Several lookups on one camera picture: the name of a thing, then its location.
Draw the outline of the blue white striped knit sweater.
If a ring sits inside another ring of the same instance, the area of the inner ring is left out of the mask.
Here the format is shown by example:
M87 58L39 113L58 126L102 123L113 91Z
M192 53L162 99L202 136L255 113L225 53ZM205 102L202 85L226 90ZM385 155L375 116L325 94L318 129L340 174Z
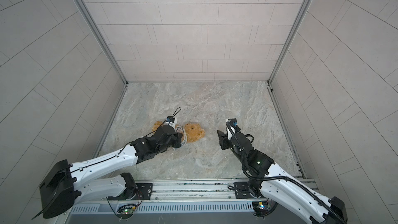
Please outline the blue white striped knit sweater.
M180 142L180 145L181 145L181 146L185 145L185 144L187 143L187 139L188 139L188 138L187 138L187 134L186 134L186 131L185 131L184 127L178 125L178 126L176 127L176 132L179 133L179 134L181 134L181 142Z

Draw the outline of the tan plush teddy bear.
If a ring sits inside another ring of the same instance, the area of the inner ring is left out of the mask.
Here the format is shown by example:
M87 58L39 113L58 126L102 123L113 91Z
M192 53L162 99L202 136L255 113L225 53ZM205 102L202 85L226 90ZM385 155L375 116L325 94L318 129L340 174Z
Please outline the tan plush teddy bear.
M181 134L176 132L171 126L163 125L165 121L157 121L152 127L151 138L160 139L161 141L169 141L169 144L175 148L181 147ZM198 123L187 123L181 125L187 134L187 143L196 142L205 136L205 130Z

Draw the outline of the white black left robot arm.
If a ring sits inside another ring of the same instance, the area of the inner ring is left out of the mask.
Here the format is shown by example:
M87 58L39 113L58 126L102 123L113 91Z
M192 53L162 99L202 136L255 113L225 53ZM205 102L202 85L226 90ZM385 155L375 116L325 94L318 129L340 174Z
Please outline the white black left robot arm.
M153 159L168 148L179 148L185 130L181 126L161 125L151 137L145 136L127 143L122 149L84 162L57 162L41 182L40 197L43 218L60 215L82 196L87 183L119 169Z

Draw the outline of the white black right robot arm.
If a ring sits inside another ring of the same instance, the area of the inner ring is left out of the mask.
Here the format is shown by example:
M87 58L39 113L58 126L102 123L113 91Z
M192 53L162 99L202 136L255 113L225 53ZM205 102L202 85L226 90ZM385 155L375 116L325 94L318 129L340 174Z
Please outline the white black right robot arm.
M345 224L345 203L311 190L291 176L265 153L254 149L248 134L217 132L221 149L229 149L240 161L255 198L268 198L288 209L307 224Z

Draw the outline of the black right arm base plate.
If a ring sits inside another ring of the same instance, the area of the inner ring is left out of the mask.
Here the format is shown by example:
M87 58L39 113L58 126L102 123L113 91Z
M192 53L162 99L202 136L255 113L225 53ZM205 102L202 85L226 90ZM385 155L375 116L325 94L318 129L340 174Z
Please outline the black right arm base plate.
M259 181L236 181L232 186L237 199L261 199L264 198L260 193L261 183Z

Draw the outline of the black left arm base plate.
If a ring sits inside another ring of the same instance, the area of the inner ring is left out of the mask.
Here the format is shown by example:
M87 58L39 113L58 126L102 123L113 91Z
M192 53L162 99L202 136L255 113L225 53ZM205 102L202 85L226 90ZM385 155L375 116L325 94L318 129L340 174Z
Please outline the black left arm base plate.
M138 183L135 187L127 187L116 197L107 197L111 201L149 200L152 194L152 183Z

